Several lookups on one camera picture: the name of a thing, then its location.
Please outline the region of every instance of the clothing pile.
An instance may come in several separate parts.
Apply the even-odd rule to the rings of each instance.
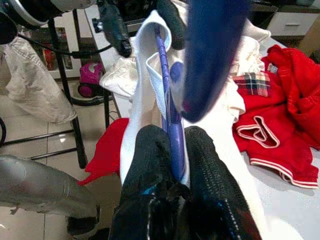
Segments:
[[[278,45],[262,60],[265,71],[233,78],[246,108],[234,139],[251,165],[276,170],[295,186],[318,188],[310,147],[320,149],[320,65]]]

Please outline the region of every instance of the white cabinet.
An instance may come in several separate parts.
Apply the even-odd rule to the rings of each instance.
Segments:
[[[272,36],[304,36],[318,17],[318,13],[277,12],[268,30]]]

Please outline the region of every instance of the white cloth bag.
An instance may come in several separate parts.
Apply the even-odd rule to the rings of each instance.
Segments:
[[[26,112],[51,123],[64,123],[77,116],[66,96],[24,39],[16,37],[3,47],[11,73],[8,97]]]

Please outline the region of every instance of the red cloth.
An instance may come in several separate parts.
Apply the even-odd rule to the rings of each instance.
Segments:
[[[86,185],[97,178],[112,173],[119,174],[121,143],[128,123],[129,118],[119,118],[110,124],[98,140],[94,157],[85,168],[87,173],[91,173],[90,176],[79,181],[79,185]]]
[[[269,48],[262,60],[278,68],[288,112],[299,124],[303,139],[320,150],[320,65],[298,49],[278,45]]]
[[[295,120],[287,110],[286,96],[276,74],[267,73],[270,96],[242,95],[246,113],[233,125],[233,136],[250,164],[268,167],[295,186],[318,187],[318,168],[301,137]]]

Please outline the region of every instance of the plaid collar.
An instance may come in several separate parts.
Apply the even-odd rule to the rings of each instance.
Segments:
[[[238,85],[240,95],[259,95],[269,97],[271,94],[270,79],[265,72],[246,72],[242,76],[233,77]]]

